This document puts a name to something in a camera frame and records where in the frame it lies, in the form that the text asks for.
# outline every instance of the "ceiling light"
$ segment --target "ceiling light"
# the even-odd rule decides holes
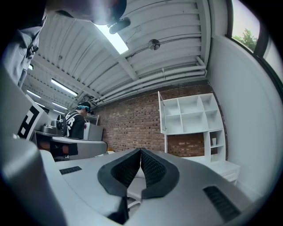
[[[32,95],[34,95],[34,96],[37,97],[37,98],[41,98],[40,96],[34,94],[33,92],[30,92],[29,90],[27,90],[27,92],[30,93],[30,94],[32,94]]]
[[[57,111],[57,110],[53,110],[53,111],[56,111],[56,112],[58,112],[58,113],[60,113],[60,114],[65,115],[65,113],[63,113],[63,112],[61,112],[61,111]]]
[[[62,108],[62,109],[65,109],[65,110],[68,110],[68,108],[65,108],[65,107],[63,107],[63,106],[61,106],[61,105],[59,105],[59,104],[56,104],[56,103],[54,103],[54,102],[52,102],[54,105],[56,105],[56,106],[58,106],[59,108]]]
[[[109,27],[107,25],[96,25],[95,26],[104,34],[104,36],[109,40],[109,42],[114,46],[119,54],[122,54],[129,50],[128,46],[124,43],[118,33],[110,34]]]
[[[32,64],[30,64],[30,65],[28,66],[28,69],[33,70],[33,69],[34,69],[34,66],[33,66]]]
[[[42,104],[40,104],[40,103],[37,103],[39,106],[41,106],[41,107],[44,107],[45,108],[45,106],[44,105],[42,105]]]
[[[57,82],[56,80],[54,79],[51,79],[51,83],[53,83],[54,85],[60,87],[61,89],[69,92],[70,94],[74,95],[75,97],[78,95],[77,93],[75,93],[74,91],[68,89],[66,86],[63,86],[61,83]]]

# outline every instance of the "shelf compartment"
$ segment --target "shelf compartment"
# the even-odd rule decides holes
[[[218,110],[206,111],[207,123],[209,130],[217,130],[223,128],[222,118]]]
[[[184,133],[198,133],[207,129],[206,119],[203,112],[182,114],[181,117]]]
[[[223,129],[218,130],[218,131],[209,132],[209,135],[210,135],[210,147],[211,148],[224,146],[224,144],[225,144],[225,134],[224,134]],[[213,138],[216,138],[216,145],[213,145],[213,143],[212,143]]]
[[[213,94],[204,94],[200,96],[205,111],[217,110],[217,102]]]
[[[180,109],[177,99],[164,100],[164,113],[165,115],[180,115]]]
[[[210,162],[225,161],[225,148],[224,146],[218,146],[211,148]]]
[[[166,134],[182,134],[183,127],[180,115],[171,115],[165,117]]]
[[[204,111],[203,103],[199,96],[181,97],[178,98],[178,102],[181,114]]]

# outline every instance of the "window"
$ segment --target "window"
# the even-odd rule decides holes
[[[260,33],[260,22],[254,14],[239,0],[233,3],[232,38],[243,44],[250,51],[256,48]]]
[[[239,0],[226,0],[226,37],[248,51],[266,71],[283,102],[283,61],[268,30]]]

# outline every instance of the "floor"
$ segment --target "floor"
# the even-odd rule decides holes
[[[129,205],[130,203],[134,202],[134,201],[135,201],[134,199],[129,198],[129,199],[128,199],[128,205]],[[131,217],[134,215],[135,211],[137,211],[137,209],[138,209],[139,207],[140,207],[140,204],[137,204],[137,205],[135,205],[135,206],[133,206],[133,207],[130,208],[130,211],[129,211],[129,218],[131,218]]]

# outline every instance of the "open cabinet door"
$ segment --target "open cabinet door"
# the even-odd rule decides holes
[[[158,92],[158,101],[159,101],[159,114],[160,114],[160,132],[166,134],[164,103],[160,95],[160,92]]]

